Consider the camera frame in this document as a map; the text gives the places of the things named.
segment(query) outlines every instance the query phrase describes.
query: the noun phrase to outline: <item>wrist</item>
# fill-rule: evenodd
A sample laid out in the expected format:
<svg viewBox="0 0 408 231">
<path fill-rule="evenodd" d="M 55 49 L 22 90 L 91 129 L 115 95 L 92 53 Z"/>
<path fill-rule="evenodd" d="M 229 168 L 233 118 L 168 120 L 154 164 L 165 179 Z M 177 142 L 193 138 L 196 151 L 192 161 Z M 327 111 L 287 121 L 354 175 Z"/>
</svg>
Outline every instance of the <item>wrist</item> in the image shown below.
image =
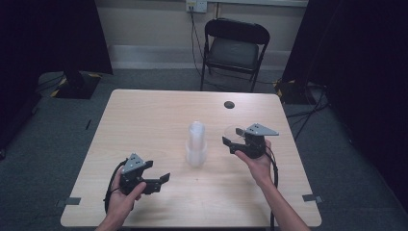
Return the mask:
<svg viewBox="0 0 408 231">
<path fill-rule="evenodd" d="M 256 184 L 261 188 L 269 188 L 270 186 L 273 186 L 273 182 L 272 179 L 270 178 L 263 178 L 263 179 L 259 179 L 256 181 Z"/>
<path fill-rule="evenodd" d="M 111 216 L 106 216 L 101 224 L 96 228 L 97 231 L 117 230 L 122 226 L 116 219 Z"/>
</svg>

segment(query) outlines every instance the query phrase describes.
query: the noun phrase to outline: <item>stack of cups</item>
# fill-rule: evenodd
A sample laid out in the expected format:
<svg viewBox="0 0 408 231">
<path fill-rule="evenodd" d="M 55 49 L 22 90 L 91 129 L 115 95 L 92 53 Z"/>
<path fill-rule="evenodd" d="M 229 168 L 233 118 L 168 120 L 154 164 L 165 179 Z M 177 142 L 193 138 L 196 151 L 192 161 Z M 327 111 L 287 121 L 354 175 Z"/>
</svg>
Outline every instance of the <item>stack of cups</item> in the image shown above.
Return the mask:
<svg viewBox="0 0 408 231">
<path fill-rule="evenodd" d="M 207 143 L 205 126 L 195 121 L 189 127 L 189 139 L 186 142 L 186 160 L 193 167 L 200 167 L 207 159 Z"/>
</svg>

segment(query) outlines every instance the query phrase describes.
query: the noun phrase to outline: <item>dark curtain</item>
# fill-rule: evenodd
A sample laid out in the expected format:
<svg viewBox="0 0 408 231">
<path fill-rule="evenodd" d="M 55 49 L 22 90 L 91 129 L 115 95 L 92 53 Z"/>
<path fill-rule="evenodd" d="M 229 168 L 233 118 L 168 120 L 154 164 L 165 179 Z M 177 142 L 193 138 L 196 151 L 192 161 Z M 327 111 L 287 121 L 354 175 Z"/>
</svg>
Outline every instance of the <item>dark curtain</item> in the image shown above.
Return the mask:
<svg viewBox="0 0 408 231">
<path fill-rule="evenodd" d="M 327 86 L 353 143 L 408 211 L 408 1 L 326 2 L 309 1 L 299 33 L 325 26 L 296 39 L 285 73 Z"/>
<path fill-rule="evenodd" d="M 113 73 L 93 0 L 1 0 L 0 35 L 0 139 L 42 73 Z"/>
</svg>

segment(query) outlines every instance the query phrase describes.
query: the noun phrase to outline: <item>black circular object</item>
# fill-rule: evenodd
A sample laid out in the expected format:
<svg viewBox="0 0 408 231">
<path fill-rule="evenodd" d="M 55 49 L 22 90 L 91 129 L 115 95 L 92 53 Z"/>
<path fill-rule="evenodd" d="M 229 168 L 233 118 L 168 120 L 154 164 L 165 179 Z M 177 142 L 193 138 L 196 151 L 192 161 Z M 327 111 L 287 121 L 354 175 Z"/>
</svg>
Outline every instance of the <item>black circular object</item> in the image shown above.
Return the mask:
<svg viewBox="0 0 408 231">
<path fill-rule="evenodd" d="M 234 102 L 226 101 L 224 103 L 224 107 L 227 108 L 227 109 L 233 109 L 235 107 L 235 104 L 234 104 Z"/>
</svg>

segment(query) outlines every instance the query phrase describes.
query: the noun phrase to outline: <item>wall outlet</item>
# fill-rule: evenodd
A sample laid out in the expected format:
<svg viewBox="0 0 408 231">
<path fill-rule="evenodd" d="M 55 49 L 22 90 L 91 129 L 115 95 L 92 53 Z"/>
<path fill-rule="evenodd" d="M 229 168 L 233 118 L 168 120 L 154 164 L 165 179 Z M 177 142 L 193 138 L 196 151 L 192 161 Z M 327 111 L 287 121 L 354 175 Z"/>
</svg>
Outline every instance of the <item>wall outlet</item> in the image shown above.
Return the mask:
<svg viewBox="0 0 408 231">
<path fill-rule="evenodd" d="M 186 12 L 206 13 L 207 1 L 201 0 L 186 0 Z"/>
<path fill-rule="evenodd" d="M 207 1 L 197 1 L 195 11 L 198 13 L 206 13 L 207 12 Z"/>
<path fill-rule="evenodd" d="M 197 6 L 196 0 L 186 0 L 186 12 L 193 12 Z"/>
</svg>

